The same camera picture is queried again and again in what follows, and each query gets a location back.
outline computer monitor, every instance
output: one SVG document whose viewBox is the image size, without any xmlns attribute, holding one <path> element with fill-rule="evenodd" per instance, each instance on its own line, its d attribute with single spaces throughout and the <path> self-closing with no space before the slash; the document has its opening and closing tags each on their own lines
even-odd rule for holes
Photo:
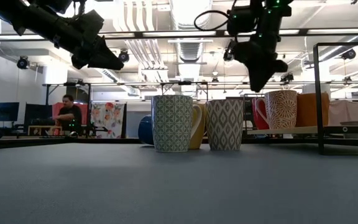
<svg viewBox="0 0 358 224">
<path fill-rule="evenodd" d="M 0 103 L 0 121 L 17 121 L 19 103 Z"/>
</svg>

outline gray table surface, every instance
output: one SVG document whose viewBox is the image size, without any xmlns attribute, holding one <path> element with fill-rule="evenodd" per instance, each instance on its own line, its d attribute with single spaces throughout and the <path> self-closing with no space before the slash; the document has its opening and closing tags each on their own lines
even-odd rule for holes
<svg viewBox="0 0 358 224">
<path fill-rule="evenodd" d="M 358 224 L 358 156 L 305 145 L 202 148 L 0 149 L 0 223 Z"/>
</svg>

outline wooden shelf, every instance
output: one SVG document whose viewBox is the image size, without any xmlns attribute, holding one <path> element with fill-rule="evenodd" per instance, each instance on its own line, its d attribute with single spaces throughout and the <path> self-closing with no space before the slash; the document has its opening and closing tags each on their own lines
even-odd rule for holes
<svg viewBox="0 0 358 224">
<path fill-rule="evenodd" d="M 248 131 L 247 134 L 317 134 L 317 126 Z"/>
</svg>

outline black shirt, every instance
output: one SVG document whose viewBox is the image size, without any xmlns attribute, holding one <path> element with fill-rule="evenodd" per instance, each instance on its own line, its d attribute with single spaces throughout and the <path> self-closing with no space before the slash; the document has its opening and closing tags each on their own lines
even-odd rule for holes
<svg viewBox="0 0 358 224">
<path fill-rule="evenodd" d="M 62 124 L 63 131 L 76 131 L 78 134 L 81 133 L 81 122 L 82 122 L 82 114 L 81 109 L 73 105 L 71 108 L 62 108 L 59 111 L 59 115 L 63 114 L 73 114 L 74 119 L 71 121 L 62 121 L 59 122 Z"/>
</svg>

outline gray diamond pattern mug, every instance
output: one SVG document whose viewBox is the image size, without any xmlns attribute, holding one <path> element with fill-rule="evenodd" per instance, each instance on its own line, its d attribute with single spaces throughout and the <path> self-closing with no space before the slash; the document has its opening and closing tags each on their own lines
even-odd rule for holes
<svg viewBox="0 0 358 224">
<path fill-rule="evenodd" d="M 208 142 L 213 151 L 238 151 L 241 147 L 244 102 L 212 100 L 207 102 Z"/>
<path fill-rule="evenodd" d="M 197 119 L 192 127 L 193 108 Z M 202 111 L 190 96 L 162 95 L 152 98 L 152 127 L 157 152 L 187 152 L 200 125 Z"/>
</svg>

